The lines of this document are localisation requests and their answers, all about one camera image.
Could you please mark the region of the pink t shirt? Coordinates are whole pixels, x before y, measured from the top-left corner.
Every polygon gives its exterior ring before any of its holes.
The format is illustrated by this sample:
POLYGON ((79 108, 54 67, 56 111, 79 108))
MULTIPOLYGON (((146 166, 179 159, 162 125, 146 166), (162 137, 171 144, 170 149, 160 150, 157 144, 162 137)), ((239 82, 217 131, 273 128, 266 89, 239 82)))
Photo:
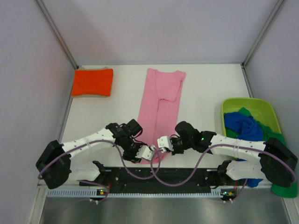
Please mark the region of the pink t shirt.
POLYGON ((137 122, 143 132, 137 138, 158 147, 157 140, 175 133, 186 73, 148 69, 137 122))

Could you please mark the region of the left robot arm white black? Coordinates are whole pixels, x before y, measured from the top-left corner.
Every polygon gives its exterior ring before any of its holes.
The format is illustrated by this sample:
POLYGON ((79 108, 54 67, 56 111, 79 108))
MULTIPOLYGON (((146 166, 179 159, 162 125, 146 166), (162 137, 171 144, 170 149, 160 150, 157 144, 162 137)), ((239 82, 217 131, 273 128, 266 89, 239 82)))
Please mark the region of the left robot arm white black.
POLYGON ((135 119, 126 124, 110 123, 101 130, 81 139, 60 143, 50 142, 36 162, 38 179, 49 189, 66 182, 90 181, 96 185, 105 182, 103 165, 116 150, 121 161, 139 163, 145 144, 136 141, 143 133, 135 119))

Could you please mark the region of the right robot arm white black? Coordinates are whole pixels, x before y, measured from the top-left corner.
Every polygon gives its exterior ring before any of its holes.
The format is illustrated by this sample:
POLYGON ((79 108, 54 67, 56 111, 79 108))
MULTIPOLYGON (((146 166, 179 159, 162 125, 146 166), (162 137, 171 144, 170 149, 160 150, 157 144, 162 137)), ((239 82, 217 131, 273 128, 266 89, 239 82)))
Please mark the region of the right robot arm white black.
POLYGON ((281 141, 239 140, 211 131, 198 131, 190 123, 182 121, 170 137, 172 154, 193 150, 205 154, 232 157, 218 167, 218 179, 228 185, 233 180, 266 179, 272 184, 288 188, 297 178, 295 168, 298 158, 281 141))

